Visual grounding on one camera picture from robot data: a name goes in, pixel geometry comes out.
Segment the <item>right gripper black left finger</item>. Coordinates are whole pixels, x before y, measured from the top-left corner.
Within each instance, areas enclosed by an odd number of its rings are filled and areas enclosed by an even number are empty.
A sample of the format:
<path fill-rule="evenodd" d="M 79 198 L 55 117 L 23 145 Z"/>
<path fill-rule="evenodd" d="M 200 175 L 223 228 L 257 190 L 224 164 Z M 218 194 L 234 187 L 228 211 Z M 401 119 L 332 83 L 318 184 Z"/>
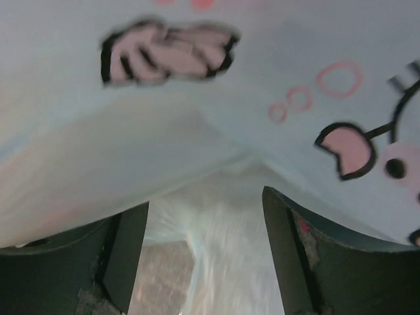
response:
<path fill-rule="evenodd" d="M 148 204 L 1 249 L 2 314 L 125 314 Z"/>

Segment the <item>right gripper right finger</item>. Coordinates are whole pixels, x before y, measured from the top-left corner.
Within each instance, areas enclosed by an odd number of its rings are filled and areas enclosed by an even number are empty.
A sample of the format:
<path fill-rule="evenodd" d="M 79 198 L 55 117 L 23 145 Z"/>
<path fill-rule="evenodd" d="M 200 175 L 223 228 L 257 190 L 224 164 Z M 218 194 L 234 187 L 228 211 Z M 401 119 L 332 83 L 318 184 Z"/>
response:
<path fill-rule="evenodd" d="M 419 249 L 351 230 L 265 187 L 286 314 L 418 314 Z"/>

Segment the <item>light blue plastic bag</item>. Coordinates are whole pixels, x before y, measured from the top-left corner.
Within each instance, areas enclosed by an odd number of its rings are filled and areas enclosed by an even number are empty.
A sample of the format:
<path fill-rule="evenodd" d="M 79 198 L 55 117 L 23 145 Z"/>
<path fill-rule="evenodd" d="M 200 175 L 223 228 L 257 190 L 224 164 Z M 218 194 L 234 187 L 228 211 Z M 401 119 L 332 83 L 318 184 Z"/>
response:
<path fill-rule="evenodd" d="M 2 1 L 1 246 L 255 156 L 300 205 L 419 231 L 418 1 Z"/>

